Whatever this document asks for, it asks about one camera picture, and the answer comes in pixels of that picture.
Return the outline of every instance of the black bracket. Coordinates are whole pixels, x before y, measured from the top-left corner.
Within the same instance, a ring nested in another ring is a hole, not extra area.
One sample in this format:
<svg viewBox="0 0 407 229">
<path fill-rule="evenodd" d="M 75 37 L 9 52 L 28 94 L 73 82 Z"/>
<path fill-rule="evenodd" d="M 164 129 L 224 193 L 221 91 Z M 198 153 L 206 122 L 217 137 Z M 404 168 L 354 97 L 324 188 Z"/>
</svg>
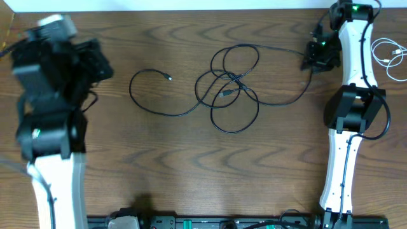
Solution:
<svg viewBox="0 0 407 229">
<path fill-rule="evenodd" d="M 311 33 L 313 41 L 307 44 L 301 70 L 312 68 L 314 73 L 330 71 L 341 65 L 339 29 L 344 22 L 353 20 L 371 20 L 373 8 L 371 5 L 354 4 L 352 0 L 339 0 L 329 9 L 329 20 L 333 32 L 326 33 L 322 23 Z"/>
<path fill-rule="evenodd" d="M 328 208 L 324 213 L 321 226 L 323 229 L 353 229 L 352 213 L 348 211 L 346 214 L 340 215 Z"/>
<path fill-rule="evenodd" d="M 13 74 L 24 88 L 17 103 L 17 141 L 22 157 L 85 153 L 87 120 L 81 106 L 93 83 L 111 78 L 113 70 L 96 39 L 74 45 L 64 21 L 27 31 L 13 51 Z M 32 111 L 25 113 L 25 102 Z"/>
<path fill-rule="evenodd" d="M 386 91 L 377 91 L 385 99 Z M 326 104 L 324 123 L 339 132 L 363 133 L 370 127 L 381 106 L 381 101 L 370 89 L 354 84 L 343 85 Z"/>
</svg>

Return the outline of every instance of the usb connector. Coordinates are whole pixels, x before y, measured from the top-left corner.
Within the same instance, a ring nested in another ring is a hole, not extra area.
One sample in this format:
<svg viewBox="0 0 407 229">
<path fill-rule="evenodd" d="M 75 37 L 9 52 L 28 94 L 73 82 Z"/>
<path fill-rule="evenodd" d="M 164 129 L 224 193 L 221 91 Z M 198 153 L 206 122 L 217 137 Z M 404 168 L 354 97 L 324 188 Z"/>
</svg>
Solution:
<svg viewBox="0 0 407 229">
<path fill-rule="evenodd" d="M 394 51 L 392 52 L 392 54 L 393 54 L 393 55 L 399 55 L 399 54 L 401 54 L 401 50 L 400 50 L 400 49 L 394 50 Z"/>
<path fill-rule="evenodd" d="M 164 75 L 163 75 L 164 77 L 165 77 L 165 79 L 167 79 L 167 80 L 172 80 L 172 77 L 169 75 L 169 74 L 167 74 L 167 73 L 164 73 Z"/>
<path fill-rule="evenodd" d="M 225 97 L 233 93 L 233 90 L 224 90 L 223 92 L 219 93 L 219 97 Z"/>
</svg>

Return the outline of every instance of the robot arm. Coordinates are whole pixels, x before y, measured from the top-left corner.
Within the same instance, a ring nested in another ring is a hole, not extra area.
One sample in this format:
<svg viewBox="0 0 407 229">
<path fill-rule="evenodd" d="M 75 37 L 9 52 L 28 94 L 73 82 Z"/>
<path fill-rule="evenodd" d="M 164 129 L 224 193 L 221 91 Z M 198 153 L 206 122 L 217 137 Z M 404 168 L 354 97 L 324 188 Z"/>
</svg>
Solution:
<svg viewBox="0 0 407 229">
<path fill-rule="evenodd" d="M 367 86 L 361 64 L 362 34 L 373 17 L 373 8 L 370 5 L 353 4 L 349 0 L 339 0 L 330 8 L 329 16 L 331 28 L 335 31 L 335 36 L 331 39 L 339 39 L 341 44 L 343 81 L 342 87 L 329 100 L 324 111 L 330 147 L 326 183 L 319 203 L 325 211 L 323 228 L 340 228 L 341 225 L 351 228 L 352 180 L 357 150 L 361 143 L 360 137 L 352 136 L 362 135 L 382 106 L 380 99 Z M 373 25 L 370 24 L 364 35 L 364 68 L 366 81 L 377 88 L 370 50 L 372 30 Z M 335 47 L 328 45 L 324 49 L 335 50 Z M 385 97 L 385 90 L 377 91 Z"/>
<path fill-rule="evenodd" d="M 61 159 L 60 155 L 50 155 L 28 164 L 28 173 L 38 177 L 32 180 L 32 186 L 37 199 L 40 228 L 53 228 L 53 224 L 56 228 L 88 228 L 83 194 L 85 163 L 86 154 L 72 153 L 66 160 Z M 41 177 L 50 187 L 53 209 L 50 208 L 46 190 L 38 181 Z"/>
<path fill-rule="evenodd" d="M 42 229 L 88 228 L 83 194 L 87 120 L 81 107 L 92 83 L 111 78 L 113 70 L 97 40 L 74 45 L 75 35 L 69 16 L 53 15 L 28 30 L 28 39 L 11 54 L 13 74 L 24 87 L 17 141 L 29 161 Z M 32 112 L 25 113 L 25 101 Z"/>
</svg>

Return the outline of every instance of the wood grain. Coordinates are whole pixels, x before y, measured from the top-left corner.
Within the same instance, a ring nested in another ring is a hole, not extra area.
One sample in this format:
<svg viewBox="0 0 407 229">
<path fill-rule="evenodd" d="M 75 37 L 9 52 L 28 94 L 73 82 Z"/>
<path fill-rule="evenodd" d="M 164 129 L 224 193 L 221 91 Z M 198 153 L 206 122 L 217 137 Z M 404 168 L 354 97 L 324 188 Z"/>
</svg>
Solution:
<svg viewBox="0 0 407 229">
<path fill-rule="evenodd" d="M 328 163 L 328 130 L 322 121 L 325 103 L 341 85 L 341 68 L 314 76 L 309 91 L 283 108 L 260 107 L 253 126 L 237 135 L 217 131 L 209 110 L 199 107 L 182 118 L 149 114 L 128 96 L 131 76 L 157 68 L 173 77 L 143 74 L 133 94 L 151 109 L 177 113 L 196 102 L 193 85 L 209 69 L 213 54 L 238 43 L 255 43 L 303 51 L 323 10 L 168 11 L 73 13 L 77 42 L 98 38 L 115 70 L 99 85 L 99 102 L 87 112 L 88 166 L 85 180 L 89 215 L 106 215 L 120 207 L 175 211 L 180 215 L 278 215 L 295 208 L 316 211 Z M 10 39 L 34 26 L 46 14 L 18 14 Z M 405 43 L 407 11 L 384 10 L 374 38 Z M 389 47 L 379 50 L 388 55 Z M 244 72 L 252 51 L 232 51 L 226 65 Z M 261 50 L 259 66 L 244 79 L 263 101 L 282 102 L 304 87 L 301 57 Z M 392 126 L 379 141 L 362 143 L 355 169 L 356 215 L 386 215 L 391 228 L 406 228 L 407 213 L 407 84 L 388 79 L 374 65 L 387 90 Z M 407 65 L 392 70 L 405 77 Z M 0 63 L 0 151 L 16 161 L 15 103 L 21 88 Z M 200 92 L 211 77 L 200 84 Z M 238 129 L 254 115 L 256 105 L 244 96 L 232 107 L 216 111 L 224 128 Z M 368 135 L 381 131 L 380 111 Z M 30 182 L 0 167 L 0 228 L 38 227 Z"/>
<path fill-rule="evenodd" d="M 14 12 L 6 5 L 6 3 L 0 1 L 0 50 L 3 50 L 6 45 L 5 41 L 9 34 L 9 28 L 13 21 Z"/>
</svg>

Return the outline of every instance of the green led light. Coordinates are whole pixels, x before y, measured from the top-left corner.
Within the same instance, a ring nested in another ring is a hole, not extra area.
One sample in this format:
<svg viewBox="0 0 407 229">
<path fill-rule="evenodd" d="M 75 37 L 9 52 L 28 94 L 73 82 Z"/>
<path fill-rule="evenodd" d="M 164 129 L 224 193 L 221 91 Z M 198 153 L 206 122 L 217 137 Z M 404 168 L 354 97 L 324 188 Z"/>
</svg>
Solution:
<svg viewBox="0 0 407 229">
<path fill-rule="evenodd" d="M 33 139 L 36 139 L 36 138 L 39 136 L 40 133 L 41 133 L 41 130 L 35 128 L 35 129 L 32 131 L 32 138 L 33 138 Z"/>
<path fill-rule="evenodd" d="M 192 229 L 192 221 L 184 220 L 184 229 Z"/>
<path fill-rule="evenodd" d="M 266 229 L 275 229 L 275 226 L 274 225 L 267 225 Z"/>
</svg>

